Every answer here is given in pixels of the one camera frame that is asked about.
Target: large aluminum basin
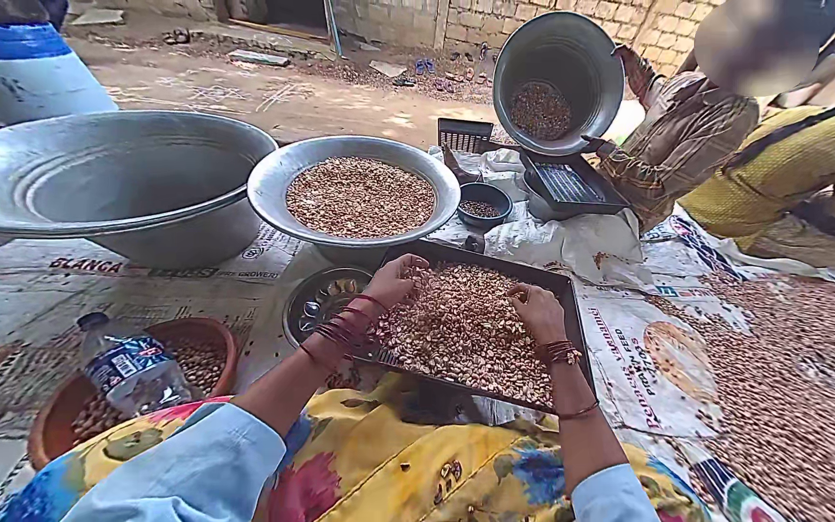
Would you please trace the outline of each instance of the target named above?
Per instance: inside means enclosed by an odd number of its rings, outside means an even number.
[[[0,233],[87,238],[147,267],[209,267],[261,221],[247,202],[276,149],[253,125],[201,113],[75,114],[0,129]]]

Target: metal bowl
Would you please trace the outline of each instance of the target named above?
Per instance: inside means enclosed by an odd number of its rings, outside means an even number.
[[[311,335],[321,322],[331,316],[353,299],[356,293],[365,289],[372,279],[372,274],[354,267],[334,267],[316,272],[295,287],[288,297],[282,311],[282,330],[286,339],[295,348]],[[356,281],[356,288],[347,288],[349,283],[336,284],[337,281]]]
[[[504,131],[523,148],[565,156],[586,146],[582,135],[604,134],[623,100],[623,66],[614,41],[597,23],[557,11],[521,25],[504,42],[494,67],[492,101]],[[550,84],[573,110],[570,129],[555,140],[529,136],[511,123],[511,99],[529,81]]]
[[[351,239],[309,229],[288,211],[286,193],[295,176],[323,160],[355,156],[384,161],[423,177],[433,186],[436,203],[426,223],[403,234],[384,238]],[[442,227],[459,206],[457,177],[419,148],[383,137],[314,137],[280,148],[253,169],[247,182],[249,202],[274,229],[318,245],[342,248],[377,248],[408,243]]]
[[[74,114],[0,129],[0,233],[88,238],[148,267],[213,266],[247,247],[253,125],[173,111]]]

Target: yellow floral fabric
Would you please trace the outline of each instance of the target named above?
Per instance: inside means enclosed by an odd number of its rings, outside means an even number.
[[[286,436],[287,456],[253,520],[574,519],[563,494],[556,417],[505,427],[409,423],[401,417],[413,393],[414,381],[387,374],[368,394],[335,389],[313,397]],[[166,439],[199,404],[128,421],[72,449],[42,469],[0,520],[59,520],[99,480]],[[690,486],[643,449],[623,446],[661,520],[710,522]]]
[[[743,147],[820,107],[799,107],[765,119]],[[833,186],[825,209],[835,215],[835,116],[766,148],[739,168],[725,167],[678,200],[708,232],[734,238],[744,251],[800,202]]]

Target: hand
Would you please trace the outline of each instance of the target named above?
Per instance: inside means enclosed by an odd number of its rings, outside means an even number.
[[[405,269],[408,267],[427,268],[429,266],[430,264],[422,257],[414,254],[402,255],[397,259],[388,261],[384,267],[379,268],[363,293],[374,297],[385,306],[386,310],[391,309],[400,303],[414,287],[414,282],[404,276]]]
[[[614,47],[610,55],[620,58],[620,63],[623,64],[623,73],[627,77],[637,77],[639,75],[642,58],[630,45],[620,43]]]
[[[566,339],[566,315],[550,290],[522,282],[507,291],[520,320],[539,345]]]
[[[613,142],[608,141],[607,139],[601,139],[600,137],[592,137],[584,134],[582,135],[582,139],[585,139],[588,143],[586,148],[579,150],[580,154],[596,152],[599,158],[604,159],[614,151],[614,148],[617,148]]]

